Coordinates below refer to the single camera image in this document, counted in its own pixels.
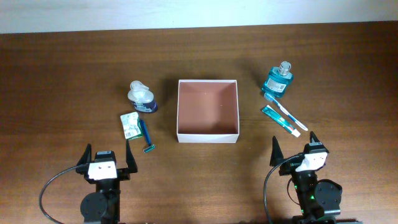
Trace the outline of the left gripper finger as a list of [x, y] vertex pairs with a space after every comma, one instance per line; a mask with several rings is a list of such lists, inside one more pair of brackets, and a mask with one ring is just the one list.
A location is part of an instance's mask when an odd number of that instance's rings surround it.
[[87, 144], [86, 149], [85, 149], [83, 155], [80, 157], [77, 165], [81, 166], [81, 165], [90, 163], [91, 162], [91, 152], [92, 152], [91, 144]]
[[131, 147], [129, 144], [129, 140], [126, 140], [126, 163], [129, 173], [137, 173], [137, 164], [135, 158], [131, 152]]

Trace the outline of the clear cap deodorant bottle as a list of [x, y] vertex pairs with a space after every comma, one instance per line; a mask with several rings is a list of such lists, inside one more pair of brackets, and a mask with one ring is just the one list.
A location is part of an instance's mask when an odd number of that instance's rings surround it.
[[127, 97], [134, 109], [139, 112], [155, 113], [158, 109], [153, 92], [138, 80], [131, 82]]

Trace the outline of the blue mouthwash bottle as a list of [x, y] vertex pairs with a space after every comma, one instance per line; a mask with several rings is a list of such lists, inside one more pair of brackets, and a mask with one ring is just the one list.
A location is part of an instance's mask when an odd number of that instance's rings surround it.
[[287, 61], [282, 62], [278, 67], [272, 67], [261, 90], [276, 98], [282, 98], [287, 87], [294, 80], [294, 75], [290, 72], [291, 67]]

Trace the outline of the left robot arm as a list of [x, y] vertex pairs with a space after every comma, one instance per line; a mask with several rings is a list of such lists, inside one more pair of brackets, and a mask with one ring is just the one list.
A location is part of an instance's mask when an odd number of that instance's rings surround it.
[[81, 201], [80, 212], [84, 223], [119, 223], [122, 181], [130, 180], [137, 172], [137, 164], [132, 155], [129, 141], [126, 141], [125, 168], [117, 168], [114, 151], [100, 151], [91, 156], [91, 144], [88, 144], [80, 160], [76, 173], [81, 174], [96, 189]]

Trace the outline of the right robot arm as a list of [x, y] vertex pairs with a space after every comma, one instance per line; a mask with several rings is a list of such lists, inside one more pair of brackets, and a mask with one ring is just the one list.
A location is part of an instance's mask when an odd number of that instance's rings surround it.
[[343, 224], [359, 223], [359, 220], [338, 220], [341, 214], [343, 188], [340, 184], [330, 180], [319, 180], [316, 172], [323, 168], [329, 150], [310, 133], [310, 142], [304, 146], [302, 152], [285, 158], [276, 137], [272, 138], [272, 152], [270, 166], [272, 169], [266, 175], [263, 186], [264, 209], [269, 223], [272, 223], [267, 206], [267, 183], [272, 173], [279, 169], [279, 175], [289, 175], [288, 183], [293, 183], [297, 194], [301, 215], [291, 218], [291, 223], [298, 224]]

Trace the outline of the blue disposable razor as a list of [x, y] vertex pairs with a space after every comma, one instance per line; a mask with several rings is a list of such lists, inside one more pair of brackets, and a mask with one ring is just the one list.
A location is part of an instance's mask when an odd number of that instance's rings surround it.
[[140, 120], [140, 125], [142, 128], [142, 133], [143, 136], [145, 137], [146, 143], [147, 143], [147, 147], [143, 150], [145, 153], [148, 153], [150, 151], [152, 151], [153, 149], [155, 149], [155, 145], [152, 143], [151, 138], [149, 136], [149, 132], [147, 130], [146, 124], [144, 122], [144, 120]]

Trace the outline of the green white packet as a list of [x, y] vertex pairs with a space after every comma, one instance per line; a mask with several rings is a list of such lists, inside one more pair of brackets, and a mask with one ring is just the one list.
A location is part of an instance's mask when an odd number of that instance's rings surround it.
[[137, 112], [121, 115], [120, 118], [125, 139], [132, 140], [143, 137], [142, 128], [139, 122], [139, 114]]

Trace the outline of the green toothpaste tube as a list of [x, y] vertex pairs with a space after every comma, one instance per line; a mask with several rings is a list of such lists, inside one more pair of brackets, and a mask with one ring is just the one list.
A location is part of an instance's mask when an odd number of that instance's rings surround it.
[[269, 105], [262, 109], [262, 112], [268, 117], [272, 118], [276, 123], [282, 126], [288, 133], [292, 134], [296, 138], [300, 136], [300, 132], [288, 121], [286, 121], [278, 112], [272, 109]]

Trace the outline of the blue white toothbrush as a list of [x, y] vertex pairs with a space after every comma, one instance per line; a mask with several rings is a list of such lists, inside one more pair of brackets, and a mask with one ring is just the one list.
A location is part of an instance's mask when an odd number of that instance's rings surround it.
[[303, 123], [301, 123], [297, 118], [295, 118], [286, 108], [284, 108], [282, 104], [278, 100], [276, 100], [276, 98], [272, 94], [265, 93], [264, 98], [270, 101], [271, 103], [276, 104], [277, 107], [281, 110], [281, 112], [286, 114], [297, 126], [299, 126], [304, 131], [308, 131], [308, 128]]

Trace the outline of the white cardboard box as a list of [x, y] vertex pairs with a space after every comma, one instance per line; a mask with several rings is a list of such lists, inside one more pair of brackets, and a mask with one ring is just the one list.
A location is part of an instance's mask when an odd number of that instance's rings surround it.
[[235, 143], [239, 132], [236, 80], [178, 81], [179, 143]]

